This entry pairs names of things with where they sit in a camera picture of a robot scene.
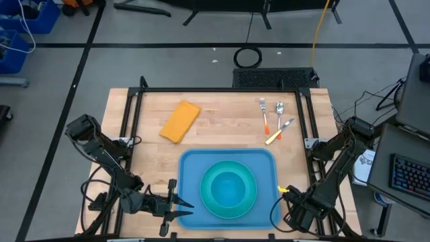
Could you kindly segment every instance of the fork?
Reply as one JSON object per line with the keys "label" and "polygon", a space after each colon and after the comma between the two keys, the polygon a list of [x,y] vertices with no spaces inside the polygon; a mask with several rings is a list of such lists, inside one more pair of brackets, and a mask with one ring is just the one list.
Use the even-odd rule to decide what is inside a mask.
{"label": "fork", "polygon": [[263,111],[263,117],[264,117],[264,132],[266,134],[270,134],[269,126],[267,125],[267,118],[266,118],[266,101],[264,97],[260,97],[260,108],[261,111]]}

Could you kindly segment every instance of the spoon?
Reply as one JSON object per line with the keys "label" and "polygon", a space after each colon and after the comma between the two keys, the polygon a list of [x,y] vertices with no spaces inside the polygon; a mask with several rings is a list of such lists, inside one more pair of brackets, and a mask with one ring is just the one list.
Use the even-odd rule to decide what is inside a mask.
{"label": "spoon", "polygon": [[284,112],[284,104],[282,102],[278,102],[276,104],[276,113],[277,113],[277,129],[281,128],[281,115]]}

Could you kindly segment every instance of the yellow cable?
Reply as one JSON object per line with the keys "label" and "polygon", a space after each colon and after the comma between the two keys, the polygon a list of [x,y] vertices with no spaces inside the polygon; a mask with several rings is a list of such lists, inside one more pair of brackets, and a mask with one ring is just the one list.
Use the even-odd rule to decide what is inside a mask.
{"label": "yellow cable", "polygon": [[327,11],[327,8],[329,7],[330,0],[327,0],[325,3],[324,11],[322,12],[320,22],[318,24],[318,27],[316,28],[315,37],[314,37],[314,44],[312,45],[312,56],[310,57],[310,67],[314,67],[314,58],[315,58],[315,45],[316,40],[318,39],[318,33],[320,32],[321,24],[323,23],[325,12]]}

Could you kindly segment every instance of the wooden table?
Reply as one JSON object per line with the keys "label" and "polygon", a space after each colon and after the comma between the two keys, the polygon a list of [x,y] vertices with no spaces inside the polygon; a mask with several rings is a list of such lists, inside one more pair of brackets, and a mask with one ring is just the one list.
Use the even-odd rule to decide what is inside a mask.
{"label": "wooden table", "polygon": [[[101,125],[102,132],[107,136],[119,136],[127,91],[127,89],[110,90]],[[319,135],[321,138],[331,138],[337,134],[337,129],[328,91],[326,89],[311,89],[311,94]],[[284,103],[283,120],[295,118],[295,121],[283,132],[282,139],[275,140],[269,146],[264,144],[269,136],[264,133],[263,129],[263,117],[259,109],[260,97],[266,98],[267,120],[272,133],[277,127],[277,114],[274,108],[276,102]],[[176,105],[183,99],[199,105],[202,112],[181,143],[174,145],[169,140],[159,136],[159,131]],[[312,137],[306,101],[303,97],[302,103],[308,136]],[[132,104],[127,136],[130,135],[134,105],[135,101]],[[294,93],[144,93],[137,135],[142,138],[142,143],[134,148],[131,172],[139,175],[145,184],[151,184],[154,193],[165,194],[167,192],[169,179],[177,179],[179,156],[184,151],[194,148],[265,148],[272,152],[275,157],[277,180],[281,187],[292,184],[304,191],[310,185]],[[97,167],[98,165],[94,163],[90,172]],[[94,178],[110,181],[110,177],[103,170],[99,171]],[[98,193],[107,191],[107,188],[106,185],[100,183],[91,183],[88,195],[95,198]],[[355,232],[361,234],[351,187],[347,179],[341,184],[341,194],[347,211],[347,222]],[[285,202],[281,204],[282,214],[286,214]],[[117,206],[114,206],[109,232],[114,230],[116,209]],[[342,214],[339,201],[337,202],[337,209]],[[87,227],[97,215],[98,212],[89,211],[85,206],[84,218]],[[161,222],[160,218],[155,218],[145,212],[124,214],[121,237],[159,237]],[[279,227],[289,229],[283,222],[279,224]],[[326,221],[325,231],[326,233],[329,232]],[[79,223],[76,232],[81,232]],[[177,232],[179,238],[265,239],[269,233],[275,234],[277,239],[313,238],[309,234],[281,233],[275,229],[193,231],[180,227],[176,221],[170,224],[169,232]]]}

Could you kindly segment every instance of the keyboard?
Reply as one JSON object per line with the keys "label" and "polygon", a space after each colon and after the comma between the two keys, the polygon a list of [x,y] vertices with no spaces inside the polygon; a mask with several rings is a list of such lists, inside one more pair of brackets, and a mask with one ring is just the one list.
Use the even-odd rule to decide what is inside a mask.
{"label": "keyboard", "polygon": [[430,165],[391,154],[389,186],[430,201]]}

